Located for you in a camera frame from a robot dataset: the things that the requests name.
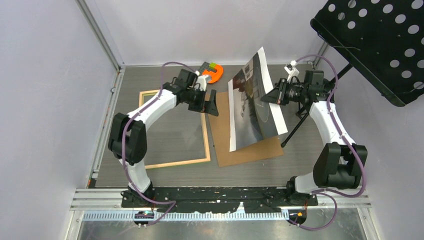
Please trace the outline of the landscape photo print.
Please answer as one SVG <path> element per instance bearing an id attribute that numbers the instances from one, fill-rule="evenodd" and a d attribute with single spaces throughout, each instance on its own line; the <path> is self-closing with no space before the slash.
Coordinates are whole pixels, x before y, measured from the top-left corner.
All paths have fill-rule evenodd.
<path id="1" fill-rule="evenodd" d="M 288 132 L 281 107 L 261 100 L 273 88 L 261 47 L 228 82 L 230 152 Z"/>

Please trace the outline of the brown backing board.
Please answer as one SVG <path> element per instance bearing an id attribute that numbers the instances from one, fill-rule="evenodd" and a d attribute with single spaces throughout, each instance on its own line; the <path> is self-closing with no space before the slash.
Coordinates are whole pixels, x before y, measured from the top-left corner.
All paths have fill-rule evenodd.
<path id="1" fill-rule="evenodd" d="M 245 164 L 284 155 L 277 136 L 230 151 L 230 107 L 227 92 L 215 96 L 219 115 L 208 115 L 217 164 L 220 168 Z"/>

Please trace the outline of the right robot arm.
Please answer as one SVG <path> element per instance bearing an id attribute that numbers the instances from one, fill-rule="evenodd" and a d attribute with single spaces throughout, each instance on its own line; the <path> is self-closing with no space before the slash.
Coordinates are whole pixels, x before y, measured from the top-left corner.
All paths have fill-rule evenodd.
<path id="1" fill-rule="evenodd" d="M 364 191 L 360 183 L 368 156 L 365 146 L 358 145 L 349 136 L 334 104 L 336 79 L 327 80 L 324 72 L 308 70 L 303 81 L 297 76 L 282 78 L 261 100 L 285 106 L 297 103 L 300 122 L 281 144 L 284 147 L 307 117 L 315 122 L 323 142 L 323 149 L 312 172 L 293 176 L 286 184 L 285 198 L 291 205 L 299 205 L 310 195 L 325 191 L 343 195 L 343 190 L 359 189 L 353 197 Z"/>

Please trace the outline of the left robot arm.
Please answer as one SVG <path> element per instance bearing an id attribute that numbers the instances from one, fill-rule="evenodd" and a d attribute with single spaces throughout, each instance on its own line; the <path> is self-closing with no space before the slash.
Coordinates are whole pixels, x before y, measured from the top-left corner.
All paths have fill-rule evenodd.
<path id="1" fill-rule="evenodd" d="M 216 90 L 211 90 L 209 98 L 206 98 L 210 80 L 208 74 L 181 69 L 177 77 L 165 82 L 142 106 L 126 114 L 119 112 L 113 117 L 107 147 L 123 167 L 128 193 L 134 194 L 135 202 L 141 207 L 157 203 L 144 161 L 148 150 L 147 131 L 179 104 L 187 104 L 189 111 L 217 117 Z"/>

